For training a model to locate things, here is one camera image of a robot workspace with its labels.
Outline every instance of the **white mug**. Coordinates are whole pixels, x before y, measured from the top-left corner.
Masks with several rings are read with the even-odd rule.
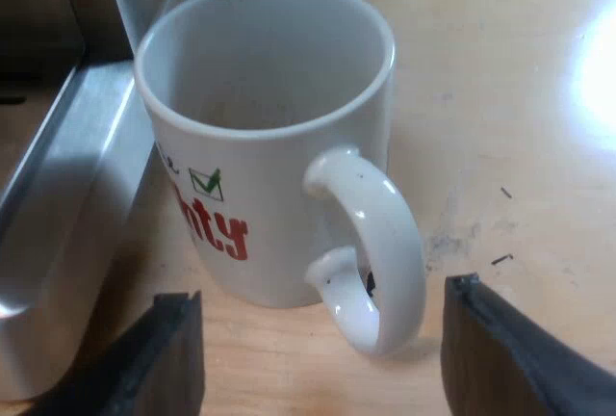
[[[362,0],[189,0],[135,59],[211,276],[268,307],[322,300],[369,354],[406,345],[425,305],[417,225],[383,172],[394,61]]]

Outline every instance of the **wooden table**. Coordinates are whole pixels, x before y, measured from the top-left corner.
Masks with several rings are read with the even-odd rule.
[[[153,157],[80,360],[154,294],[200,289],[203,414],[448,414],[443,283],[478,272],[616,372],[616,0],[370,1],[398,41],[390,174],[415,213],[428,267],[414,348],[369,359],[322,305],[270,310],[225,295]]]

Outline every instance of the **mug handle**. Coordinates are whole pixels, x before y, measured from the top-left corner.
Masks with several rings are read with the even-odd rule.
[[[418,333],[424,318],[422,244],[399,190],[357,148],[322,153],[304,174],[304,191],[337,199],[357,231],[378,287],[378,308],[368,296],[355,248],[336,247],[312,262],[305,281],[321,294],[338,328],[357,350],[384,354]]]

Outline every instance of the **black plastic piece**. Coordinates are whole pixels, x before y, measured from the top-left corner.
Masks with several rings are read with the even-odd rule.
[[[454,416],[616,415],[616,378],[476,274],[447,278],[445,290],[441,368]]]
[[[202,337],[200,293],[156,296],[95,363],[22,414],[198,415],[205,392]]]

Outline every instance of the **checkbox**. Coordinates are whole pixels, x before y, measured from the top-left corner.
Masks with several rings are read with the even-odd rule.
[[[220,187],[220,170],[216,169],[210,175],[189,168],[192,187],[200,195],[204,195],[216,201],[223,202],[222,188]]]

